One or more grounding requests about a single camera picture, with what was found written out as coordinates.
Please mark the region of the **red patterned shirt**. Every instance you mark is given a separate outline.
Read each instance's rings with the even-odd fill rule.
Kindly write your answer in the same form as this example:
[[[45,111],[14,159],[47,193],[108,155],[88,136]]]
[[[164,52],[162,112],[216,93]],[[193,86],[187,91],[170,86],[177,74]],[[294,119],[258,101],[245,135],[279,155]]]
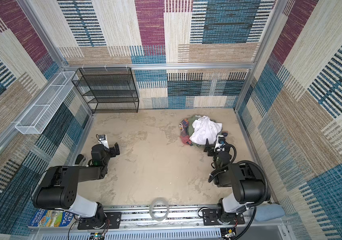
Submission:
[[[179,124],[179,128],[181,131],[180,139],[182,143],[188,146],[193,146],[194,144],[190,140],[190,136],[193,134],[194,128],[192,124],[190,124],[189,120],[188,119],[182,120],[181,123]]]

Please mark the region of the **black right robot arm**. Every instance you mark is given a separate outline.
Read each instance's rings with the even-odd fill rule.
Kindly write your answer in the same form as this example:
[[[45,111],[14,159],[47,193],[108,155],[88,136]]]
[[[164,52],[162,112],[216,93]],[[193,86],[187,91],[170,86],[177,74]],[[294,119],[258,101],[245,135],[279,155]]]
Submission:
[[[204,152],[213,158],[213,171],[208,182],[219,188],[231,188],[232,192],[221,198],[214,212],[203,211],[210,224],[243,224],[242,214],[270,199],[268,180],[263,169],[248,160],[236,162],[237,150],[219,135],[211,144],[206,140]]]

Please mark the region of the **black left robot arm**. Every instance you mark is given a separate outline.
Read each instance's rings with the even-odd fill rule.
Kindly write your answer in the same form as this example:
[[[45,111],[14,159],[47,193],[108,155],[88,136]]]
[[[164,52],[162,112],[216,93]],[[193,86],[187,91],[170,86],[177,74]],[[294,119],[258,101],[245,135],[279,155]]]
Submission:
[[[120,155],[120,147],[98,144],[92,147],[92,159],[84,166],[55,166],[45,173],[31,193],[33,205],[45,210],[61,210],[78,216],[78,230],[118,229],[121,212],[106,213],[99,202],[90,201],[77,193],[78,183],[102,180],[108,173],[111,158]]]

